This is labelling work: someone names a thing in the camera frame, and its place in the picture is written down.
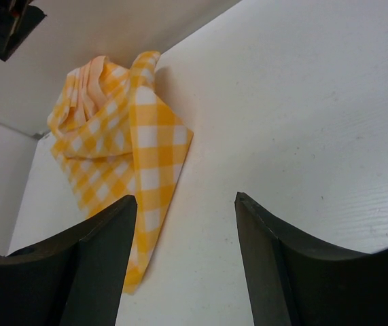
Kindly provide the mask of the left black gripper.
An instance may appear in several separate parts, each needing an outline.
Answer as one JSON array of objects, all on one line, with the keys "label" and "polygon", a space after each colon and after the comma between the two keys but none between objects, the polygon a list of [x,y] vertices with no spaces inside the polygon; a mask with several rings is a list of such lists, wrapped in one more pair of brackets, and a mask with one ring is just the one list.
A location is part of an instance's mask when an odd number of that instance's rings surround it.
[{"label": "left black gripper", "polygon": [[7,61],[45,17],[28,0],[0,0],[0,60]]}]

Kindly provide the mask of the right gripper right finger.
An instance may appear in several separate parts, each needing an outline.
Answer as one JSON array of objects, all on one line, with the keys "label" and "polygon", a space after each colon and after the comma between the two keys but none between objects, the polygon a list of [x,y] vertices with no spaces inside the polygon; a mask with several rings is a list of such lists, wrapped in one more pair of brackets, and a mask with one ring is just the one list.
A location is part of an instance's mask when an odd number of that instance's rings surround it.
[{"label": "right gripper right finger", "polygon": [[242,192],[235,213],[255,325],[388,325],[388,249],[328,243]]}]

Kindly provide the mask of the yellow white checkered cloth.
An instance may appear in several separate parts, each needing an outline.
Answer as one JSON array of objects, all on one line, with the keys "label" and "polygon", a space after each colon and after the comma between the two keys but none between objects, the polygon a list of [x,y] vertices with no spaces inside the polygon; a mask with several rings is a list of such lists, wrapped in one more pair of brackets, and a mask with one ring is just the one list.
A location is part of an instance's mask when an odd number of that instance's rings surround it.
[{"label": "yellow white checkered cloth", "polygon": [[79,209],[92,217],[116,200],[137,201],[124,292],[134,293],[151,261],[193,133],[156,94],[156,51],[129,68],[97,56],[66,76],[48,116],[51,148]]}]

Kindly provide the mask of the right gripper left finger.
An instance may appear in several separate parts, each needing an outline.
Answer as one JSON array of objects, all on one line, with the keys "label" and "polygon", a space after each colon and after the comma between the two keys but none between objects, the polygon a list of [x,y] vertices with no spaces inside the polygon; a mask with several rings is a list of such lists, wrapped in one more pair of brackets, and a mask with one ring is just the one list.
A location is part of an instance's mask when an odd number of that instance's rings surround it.
[{"label": "right gripper left finger", "polygon": [[0,256],[0,325],[115,325],[136,216],[135,197],[127,195]]}]

